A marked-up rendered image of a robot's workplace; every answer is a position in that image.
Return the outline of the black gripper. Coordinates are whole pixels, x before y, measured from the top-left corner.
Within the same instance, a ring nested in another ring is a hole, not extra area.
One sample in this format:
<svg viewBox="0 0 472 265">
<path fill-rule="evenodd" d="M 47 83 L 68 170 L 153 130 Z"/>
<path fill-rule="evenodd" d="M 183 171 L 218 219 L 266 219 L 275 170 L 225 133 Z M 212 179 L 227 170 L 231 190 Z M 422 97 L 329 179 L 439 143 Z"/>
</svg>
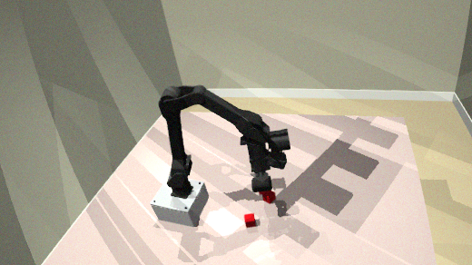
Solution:
<svg viewBox="0 0 472 265">
<path fill-rule="evenodd" d="M 256 177 L 252 178 L 251 180 L 253 192 L 272 190 L 271 179 L 268 173 L 266 172 L 267 162 L 268 162 L 267 153 L 260 158 L 250 157 L 251 172 L 255 172 L 256 174 Z"/>
</svg>

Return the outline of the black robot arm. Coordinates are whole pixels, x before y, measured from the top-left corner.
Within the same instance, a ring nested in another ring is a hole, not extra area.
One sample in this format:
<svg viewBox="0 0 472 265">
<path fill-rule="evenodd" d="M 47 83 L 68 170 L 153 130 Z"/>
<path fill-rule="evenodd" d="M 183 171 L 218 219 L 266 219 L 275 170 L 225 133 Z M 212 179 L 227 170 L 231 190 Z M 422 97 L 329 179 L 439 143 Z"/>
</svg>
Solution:
<svg viewBox="0 0 472 265">
<path fill-rule="evenodd" d="M 172 188 L 171 196 L 187 199 L 192 192 L 193 186 L 188 180 L 192 169 L 192 155 L 184 150 L 181 110 L 195 104 L 232 123 L 242 134 L 241 145 L 247 145 L 250 157 L 260 158 L 267 153 L 266 170 L 270 170 L 270 167 L 281 170 L 285 168 L 287 157 L 283 150 L 290 150 L 288 130 L 271 132 L 260 115 L 237 108 L 203 85 L 170 86 L 164 90 L 158 104 L 167 122 L 172 149 L 172 167 L 166 183 Z"/>
</svg>

